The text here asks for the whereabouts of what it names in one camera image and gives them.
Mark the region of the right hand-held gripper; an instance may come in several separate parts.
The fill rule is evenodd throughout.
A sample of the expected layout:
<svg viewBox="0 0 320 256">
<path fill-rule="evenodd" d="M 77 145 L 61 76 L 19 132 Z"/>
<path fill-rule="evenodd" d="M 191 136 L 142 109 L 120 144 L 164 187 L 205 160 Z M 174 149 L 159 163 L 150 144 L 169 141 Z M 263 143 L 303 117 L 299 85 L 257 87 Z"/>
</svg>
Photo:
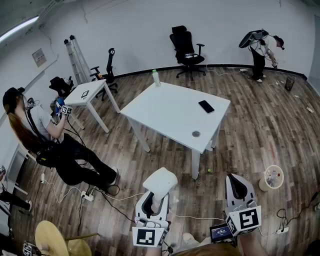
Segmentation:
<svg viewBox="0 0 320 256">
<path fill-rule="evenodd" d="M 229 173 L 225 180 L 227 208 L 225 222 L 233 237 L 251 233 L 262 225 L 262 208 L 257 204 L 253 185 Z"/>
</svg>

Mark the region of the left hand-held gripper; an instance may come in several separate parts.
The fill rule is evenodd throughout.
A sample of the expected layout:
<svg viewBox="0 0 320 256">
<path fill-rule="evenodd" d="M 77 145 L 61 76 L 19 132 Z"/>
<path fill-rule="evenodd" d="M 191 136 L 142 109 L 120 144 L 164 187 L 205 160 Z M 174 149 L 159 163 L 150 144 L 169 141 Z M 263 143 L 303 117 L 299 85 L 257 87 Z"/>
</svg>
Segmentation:
<svg viewBox="0 0 320 256">
<path fill-rule="evenodd" d="M 161 248 L 170 230 L 171 222 L 167 221 L 169 199 L 167 193 L 161 200 L 155 199 L 155 219 L 152 210 L 154 194 L 145 192 L 135 206 L 135 226 L 132 227 L 133 245 L 137 247 Z"/>
</svg>

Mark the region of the cream wastebasket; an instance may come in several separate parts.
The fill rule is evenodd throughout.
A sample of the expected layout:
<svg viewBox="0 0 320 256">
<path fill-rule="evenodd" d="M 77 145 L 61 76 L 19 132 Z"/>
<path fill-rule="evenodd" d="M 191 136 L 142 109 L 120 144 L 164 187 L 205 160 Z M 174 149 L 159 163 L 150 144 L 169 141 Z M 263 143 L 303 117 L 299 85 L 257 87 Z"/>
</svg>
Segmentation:
<svg viewBox="0 0 320 256">
<path fill-rule="evenodd" d="M 277 165 L 270 165 L 264 172 L 259 181 L 259 188 L 264 191 L 278 189 L 284 182 L 283 170 Z"/>
</svg>

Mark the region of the small black screen device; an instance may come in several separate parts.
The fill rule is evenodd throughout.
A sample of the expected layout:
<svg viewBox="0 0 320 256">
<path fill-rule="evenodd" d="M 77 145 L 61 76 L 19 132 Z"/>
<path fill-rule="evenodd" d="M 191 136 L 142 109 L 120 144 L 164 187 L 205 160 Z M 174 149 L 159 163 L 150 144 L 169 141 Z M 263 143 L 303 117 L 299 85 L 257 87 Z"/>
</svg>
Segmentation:
<svg viewBox="0 0 320 256">
<path fill-rule="evenodd" d="M 214 244 L 235 242 L 231 230 L 226 223 L 211 226 L 209 231 L 211 242 Z"/>
</svg>

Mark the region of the black smartphone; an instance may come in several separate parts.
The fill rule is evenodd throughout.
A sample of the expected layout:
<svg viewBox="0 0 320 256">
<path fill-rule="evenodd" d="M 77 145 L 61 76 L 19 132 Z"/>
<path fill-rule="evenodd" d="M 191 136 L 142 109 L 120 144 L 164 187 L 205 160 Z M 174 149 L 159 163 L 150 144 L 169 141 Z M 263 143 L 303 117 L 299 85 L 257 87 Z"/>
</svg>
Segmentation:
<svg viewBox="0 0 320 256">
<path fill-rule="evenodd" d="M 215 109 L 206 100 L 199 101 L 198 104 L 207 114 L 213 113 L 215 111 Z"/>
</svg>

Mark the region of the large white table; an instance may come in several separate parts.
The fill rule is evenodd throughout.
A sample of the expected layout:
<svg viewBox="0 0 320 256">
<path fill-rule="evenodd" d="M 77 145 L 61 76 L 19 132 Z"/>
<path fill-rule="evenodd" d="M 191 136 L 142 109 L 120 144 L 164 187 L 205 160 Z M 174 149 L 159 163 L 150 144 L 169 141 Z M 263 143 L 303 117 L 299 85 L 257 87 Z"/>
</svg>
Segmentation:
<svg viewBox="0 0 320 256">
<path fill-rule="evenodd" d="M 206 113 L 198 102 L 206 100 L 214 112 Z M 171 140 L 191 149 L 192 179 L 196 180 L 200 169 L 200 156 L 205 150 L 216 147 L 223 118 L 230 100 L 209 93 L 162 82 L 151 84 L 120 113 L 130 123 L 143 149 L 150 148 L 141 132 L 143 125 Z M 199 131 L 200 137 L 192 136 Z"/>
</svg>

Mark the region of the yellow wooden chair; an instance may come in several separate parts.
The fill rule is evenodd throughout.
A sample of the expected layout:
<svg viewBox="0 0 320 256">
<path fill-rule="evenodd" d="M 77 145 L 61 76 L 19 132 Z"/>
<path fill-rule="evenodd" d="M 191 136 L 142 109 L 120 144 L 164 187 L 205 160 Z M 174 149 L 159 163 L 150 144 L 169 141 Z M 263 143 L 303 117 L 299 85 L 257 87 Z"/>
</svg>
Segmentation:
<svg viewBox="0 0 320 256">
<path fill-rule="evenodd" d="M 35 229 L 35 245 L 45 256 L 92 256 L 85 239 L 99 236 L 98 233 L 64 237 L 50 221 L 41 221 Z"/>
</svg>

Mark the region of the black mesh bin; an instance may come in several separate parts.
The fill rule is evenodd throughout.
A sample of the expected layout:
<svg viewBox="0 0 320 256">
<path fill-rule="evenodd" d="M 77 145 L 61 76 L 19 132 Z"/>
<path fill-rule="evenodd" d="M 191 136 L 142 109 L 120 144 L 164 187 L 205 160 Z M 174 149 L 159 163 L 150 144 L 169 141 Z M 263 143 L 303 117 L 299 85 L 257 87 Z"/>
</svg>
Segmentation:
<svg viewBox="0 0 320 256">
<path fill-rule="evenodd" d="M 284 88 L 285 88 L 287 91 L 291 91 L 292 88 L 293 88 L 294 83 L 295 83 L 295 78 L 288 76 L 288 77 L 286 78 L 286 82 L 285 82 Z"/>
</svg>

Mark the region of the small white table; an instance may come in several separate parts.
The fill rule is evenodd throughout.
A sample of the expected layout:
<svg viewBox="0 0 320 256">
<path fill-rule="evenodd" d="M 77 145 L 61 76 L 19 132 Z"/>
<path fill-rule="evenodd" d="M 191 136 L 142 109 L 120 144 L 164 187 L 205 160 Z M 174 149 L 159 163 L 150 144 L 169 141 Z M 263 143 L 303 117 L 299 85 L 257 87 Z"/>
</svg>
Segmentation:
<svg viewBox="0 0 320 256">
<path fill-rule="evenodd" d="M 99 125 L 102 127 L 104 132 L 106 134 L 109 133 L 109 129 L 103 122 L 103 120 L 100 118 L 96 110 L 94 109 L 93 105 L 91 104 L 91 101 L 96 96 L 96 94 L 102 90 L 105 89 L 106 94 L 108 95 L 115 111 L 119 114 L 120 109 L 118 107 L 118 104 L 116 103 L 105 79 L 102 80 L 96 80 L 92 82 L 82 83 L 79 84 L 64 100 L 64 103 L 68 106 L 86 106 L 88 110 L 91 112 L 91 114 L 94 116 L 96 121 L 99 123 Z"/>
</svg>

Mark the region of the white side table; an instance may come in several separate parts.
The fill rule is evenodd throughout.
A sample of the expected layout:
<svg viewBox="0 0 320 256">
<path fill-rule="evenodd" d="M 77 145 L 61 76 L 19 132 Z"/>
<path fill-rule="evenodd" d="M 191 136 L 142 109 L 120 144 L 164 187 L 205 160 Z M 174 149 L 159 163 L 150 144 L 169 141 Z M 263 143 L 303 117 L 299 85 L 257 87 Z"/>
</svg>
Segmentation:
<svg viewBox="0 0 320 256">
<path fill-rule="evenodd" d="M 6 181 L 8 182 L 8 187 L 16 189 L 25 195 L 28 193 L 19 187 L 17 183 L 17 178 L 19 172 L 25 160 L 32 159 L 36 162 L 36 158 L 32 156 L 21 144 L 17 144 L 5 153 L 4 159 L 1 160 L 1 165 L 4 166 L 6 170 Z"/>
</svg>

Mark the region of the black low office chair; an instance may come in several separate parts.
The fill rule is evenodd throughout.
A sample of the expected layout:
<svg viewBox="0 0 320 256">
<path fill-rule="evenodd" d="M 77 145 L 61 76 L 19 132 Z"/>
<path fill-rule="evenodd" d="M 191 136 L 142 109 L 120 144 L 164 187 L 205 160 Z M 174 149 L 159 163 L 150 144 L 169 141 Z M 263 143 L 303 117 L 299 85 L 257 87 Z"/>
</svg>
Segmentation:
<svg viewBox="0 0 320 256">
<path fill-rule="evenodd" d="M 63 78 L 56 76 L 50 80 L 49 88 L 56 91 L 60 97 L 65 99 L 73 90 L 73 86 L 74 83 L 71 76 L 69 76 L 67 82 Z"/>
</svg>

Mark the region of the black high-back office chair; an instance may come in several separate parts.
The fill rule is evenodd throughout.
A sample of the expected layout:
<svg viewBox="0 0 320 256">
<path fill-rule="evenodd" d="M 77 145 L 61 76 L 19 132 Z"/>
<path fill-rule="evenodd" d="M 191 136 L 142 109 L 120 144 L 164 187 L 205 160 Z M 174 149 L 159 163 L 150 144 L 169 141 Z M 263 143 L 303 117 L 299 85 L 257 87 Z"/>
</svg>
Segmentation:
<svg viewBox="0 0 320 256">
<path fill-rule="evenodd" d="M 172 33 L 169 36 L 173 43 L 175 50 L 175 58 L 178 64 L 182 64 L 182 71 L 176 75 L 179 78 L 180 75 L 189 73 L 190 80 L 193 81 L 193 72 L 203 73 L 206 76 L 206 72 L 200 70 L 198 64 L 202 63 L 205 58 L 201 55 L 202 48 L 205 46 L 202 43 L 197 43 L 198 53 L 195 52 L 192 42 L 192 34 L 184 25 L 174 26 L 171 28 Z M 185 58 L 185 54 L 197 54 L 197 57 Z"/>
</svg>

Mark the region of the folded aluminium ladder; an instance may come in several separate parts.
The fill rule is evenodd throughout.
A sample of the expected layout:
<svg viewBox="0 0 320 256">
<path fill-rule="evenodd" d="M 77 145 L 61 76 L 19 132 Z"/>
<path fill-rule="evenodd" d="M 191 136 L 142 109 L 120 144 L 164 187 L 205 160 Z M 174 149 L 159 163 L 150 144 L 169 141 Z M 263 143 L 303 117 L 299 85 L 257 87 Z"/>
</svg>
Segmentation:
<svg viewBox="0 0 320 256">
<path fill-rule="evenodd" d="M 78 85 L 90 82 L 90 69 L 74 35 L 64 40 L 74 77 Z"/>
</svg>

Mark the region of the ceiling light strip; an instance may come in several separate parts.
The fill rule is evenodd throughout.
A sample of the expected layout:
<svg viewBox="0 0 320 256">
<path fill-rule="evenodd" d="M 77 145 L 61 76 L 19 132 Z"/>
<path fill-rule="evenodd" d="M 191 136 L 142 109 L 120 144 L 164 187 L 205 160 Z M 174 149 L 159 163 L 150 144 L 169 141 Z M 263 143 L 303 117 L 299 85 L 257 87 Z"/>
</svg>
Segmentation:
<svg viewBox="0 0 320 256">
<path fill-rule="evenodd" d="M 24 29 L 25 27 L 32 25 L 38 19 L 39 19 L 39 16 L 35 16 L 33 18 L 30 18 L 30 19 L 20 23 L 19 25 L 13 27 L 12 29 L 8 30 L 7 32 L 5 32 L 3 35 L 0 36 L 0 43 L 5 41 L 7 38 L 11 37 L 13 34 L 17 33 L 18 31 Z"/>
</svg>

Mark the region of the framed wall notice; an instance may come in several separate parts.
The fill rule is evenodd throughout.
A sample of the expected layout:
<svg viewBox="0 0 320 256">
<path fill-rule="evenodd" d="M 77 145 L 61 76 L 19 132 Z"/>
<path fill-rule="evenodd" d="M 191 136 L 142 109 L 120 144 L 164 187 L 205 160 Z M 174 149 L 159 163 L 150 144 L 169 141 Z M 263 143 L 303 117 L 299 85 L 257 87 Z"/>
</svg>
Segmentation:
<svg viewBox="0 0 320 256">
<path fill-rule="evenodd" d="M 38 68 L 47 61 L 46 56 L 41 48 L 32 54 L 32 58 Z"/>
</svg>

